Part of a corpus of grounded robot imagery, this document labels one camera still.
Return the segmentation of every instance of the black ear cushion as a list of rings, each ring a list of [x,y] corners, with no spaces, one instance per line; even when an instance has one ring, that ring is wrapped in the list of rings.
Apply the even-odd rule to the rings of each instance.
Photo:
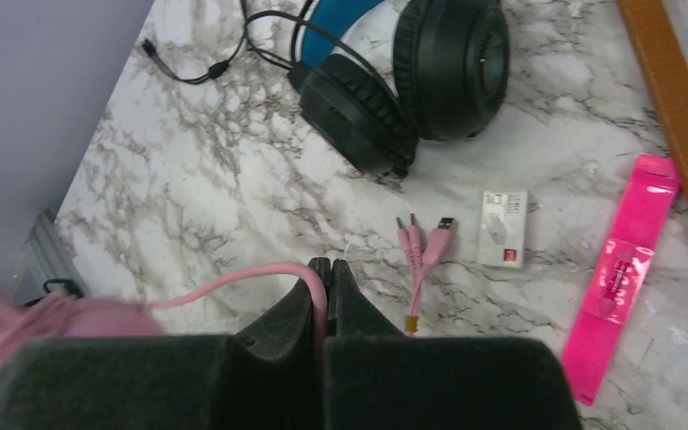
[[[424,139],[431,139],[431,133],[424,127],[417,113],[417,94],[415,88],[415,54],[423,26],[426,10],[432,0],[411,0],[400,15],[397,29],[394,31],[392,62],[394,68],[394,85],[400,95],[400,104],[408,115],[412,125]]]
[[[379,123],[385,125],[397,137],[397,144],[410,151],[409,142],[414,140],[409,125],[402,119],[399,109],[378,81],[357,65],[340,54],[331,54],[321,64],[326,72],[348,94],[368,110]]]

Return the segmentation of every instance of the white box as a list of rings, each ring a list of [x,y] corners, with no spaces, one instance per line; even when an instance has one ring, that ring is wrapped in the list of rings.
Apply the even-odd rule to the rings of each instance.
[[[487,266],[520,268],[526,233],[528,191],[484,191],[478,259]]]

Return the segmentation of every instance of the pink rectangular case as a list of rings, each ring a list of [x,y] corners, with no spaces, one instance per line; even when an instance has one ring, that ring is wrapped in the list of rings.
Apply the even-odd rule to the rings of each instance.
[[[679,186],[671,159],[641,155],[634,163],[629,184],[561,355],[573,397],[585,405],[594,403],[598,395]],[[622,255],[630,255],[631,262],[621,271],[612,306],[606,309],[604,297],[613,285]]]

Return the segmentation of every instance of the blue headband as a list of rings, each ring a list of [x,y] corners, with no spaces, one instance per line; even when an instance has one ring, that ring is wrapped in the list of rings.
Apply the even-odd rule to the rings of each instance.
[[[382,0],[321,0],[315,7],[310,22],[317,24],[338,39],[363,15]],[[319,66],[333,51],[333,44],[314,31],[305,30],[302,36],[302,62],[310,67]]]

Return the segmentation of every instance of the white marble tabletop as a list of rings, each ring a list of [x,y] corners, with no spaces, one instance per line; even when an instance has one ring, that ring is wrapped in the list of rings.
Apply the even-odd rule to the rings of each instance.
[[[302,2],[252,3],[295,13]],[[381,4],[346,37],[390,77],[405,3]],[[473,140],[421,142],[398,185],[377,184],[337,155],[299,116],[283,71],[256,56],[244,53],[217,81],[192,87],[134,49],[56,223],[92,293],[155,300],[250,265],[346,257],[365,295],[401,326],[409,272],[394,217],[415,212],[427,228],[454,217],[455,243],[424,286],[419,334],[530,336],[559,354],[634,159],[668,150],[614,2],[504,0],[503,8],[512,69],[501,112]],[[141,39],[196,75],[234,48],[239,18],[233,1],[157,0]],[[264,21],[254,35],[285,53],[291,29]],[[531,192],[520,271],[474,262],[488,188]],[[293,283],[237,283],[159,317],[172,332],[238,331]],[[588,429],[688,430],[684,198],[597,402],[580,412]]]

